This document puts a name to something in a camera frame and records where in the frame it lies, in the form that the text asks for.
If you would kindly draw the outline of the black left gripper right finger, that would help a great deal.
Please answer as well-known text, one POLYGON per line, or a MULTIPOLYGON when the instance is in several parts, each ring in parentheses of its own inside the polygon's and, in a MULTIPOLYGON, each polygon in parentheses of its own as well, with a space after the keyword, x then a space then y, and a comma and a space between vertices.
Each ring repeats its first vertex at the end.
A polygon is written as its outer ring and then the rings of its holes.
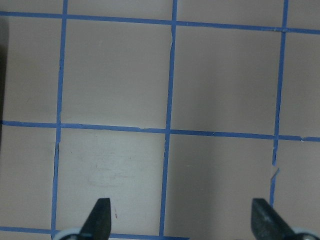
POLYGON ((264 198, 252 199, 251 231, 256 240, 289 240, 296 235, 264 198))

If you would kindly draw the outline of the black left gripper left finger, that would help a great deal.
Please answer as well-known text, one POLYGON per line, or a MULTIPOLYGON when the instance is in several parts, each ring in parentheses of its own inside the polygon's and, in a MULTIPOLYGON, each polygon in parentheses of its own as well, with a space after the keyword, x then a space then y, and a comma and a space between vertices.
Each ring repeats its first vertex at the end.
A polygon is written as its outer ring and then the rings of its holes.
POLYGON ((110 198, 99 198, 79 232, 80 240, 108 240, 111 234, 110 198))

